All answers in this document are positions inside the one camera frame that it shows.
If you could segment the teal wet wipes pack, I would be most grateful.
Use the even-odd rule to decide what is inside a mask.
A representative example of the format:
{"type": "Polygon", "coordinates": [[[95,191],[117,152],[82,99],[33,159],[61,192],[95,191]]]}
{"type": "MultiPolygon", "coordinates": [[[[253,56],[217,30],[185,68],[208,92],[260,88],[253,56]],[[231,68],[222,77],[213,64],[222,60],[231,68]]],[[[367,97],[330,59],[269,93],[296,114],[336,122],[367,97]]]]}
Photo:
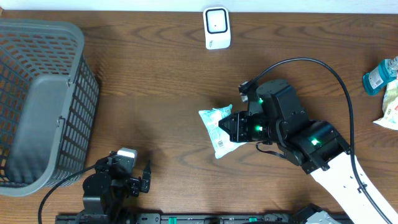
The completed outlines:
{"type": "Polygon", "coordinates": [[[229,140],[229,135],[223,131],[218,122],[231,114],[233,106],[229,105],[224,108],[213,108],[212,110],[201,110],[200,115],[211,139],[212,146],[215,150],[215,158],[220,159],[229,152],[233,152],[244,143],[235,143],[229,140]]]}

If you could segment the teal mouthwash bottle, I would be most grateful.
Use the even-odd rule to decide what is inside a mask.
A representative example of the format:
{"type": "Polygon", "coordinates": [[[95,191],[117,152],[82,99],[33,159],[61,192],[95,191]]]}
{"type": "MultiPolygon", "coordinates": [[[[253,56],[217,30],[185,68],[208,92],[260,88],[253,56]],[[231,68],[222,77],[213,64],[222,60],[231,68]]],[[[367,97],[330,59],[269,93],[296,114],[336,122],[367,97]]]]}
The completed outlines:
{"type": "Polygon", "coordinates": [[[397,57],[384,59],[371,72],[363,76],[363,86],[368,95],[376,95],[388,83],[397,79],[397,57]]]}

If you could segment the yellow snack bag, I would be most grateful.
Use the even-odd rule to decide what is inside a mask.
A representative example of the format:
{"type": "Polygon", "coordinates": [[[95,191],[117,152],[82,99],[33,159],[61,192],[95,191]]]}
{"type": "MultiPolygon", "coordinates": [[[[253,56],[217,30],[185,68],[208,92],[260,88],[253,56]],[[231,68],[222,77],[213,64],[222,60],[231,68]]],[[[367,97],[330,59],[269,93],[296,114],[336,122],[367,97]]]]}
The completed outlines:
{"type": "Polygon", "coordinates": [[[382,102],[383,117],[373,121],[383,128],[398,130],[397,127],[397,80],[387,84],[382,102]]]}

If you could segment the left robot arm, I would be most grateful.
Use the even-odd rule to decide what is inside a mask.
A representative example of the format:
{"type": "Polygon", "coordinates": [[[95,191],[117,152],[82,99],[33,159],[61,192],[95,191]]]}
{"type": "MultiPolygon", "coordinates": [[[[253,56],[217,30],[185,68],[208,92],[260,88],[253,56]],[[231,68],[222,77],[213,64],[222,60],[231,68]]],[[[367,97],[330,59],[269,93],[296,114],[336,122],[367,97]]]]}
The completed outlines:
{"type": "Polygon", "coordinates": [[[148,193],[151,181],[149,161],[141,177],[133,177],[135,159],[112,152],[95,164],[95,173],[83,182],[82,210],[75,223],[135,223],[136,216],[124,201],[148,193]]]}

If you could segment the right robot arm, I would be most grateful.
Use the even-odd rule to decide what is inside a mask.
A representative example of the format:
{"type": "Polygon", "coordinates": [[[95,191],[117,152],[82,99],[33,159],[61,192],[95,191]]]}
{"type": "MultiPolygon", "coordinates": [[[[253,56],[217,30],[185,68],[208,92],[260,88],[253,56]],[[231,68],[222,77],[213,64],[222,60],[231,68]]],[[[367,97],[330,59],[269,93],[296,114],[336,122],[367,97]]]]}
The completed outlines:
{"type": "Polygon", "coordinates": [[[397,212],[364,173],[350,146],[328,122],[311,120],[295,89],[272,80],[248,93],[248,110],[219,121],[232,142],[277,144],[285,158],[311,175],[354,223],[397,223],[397,212]]]}

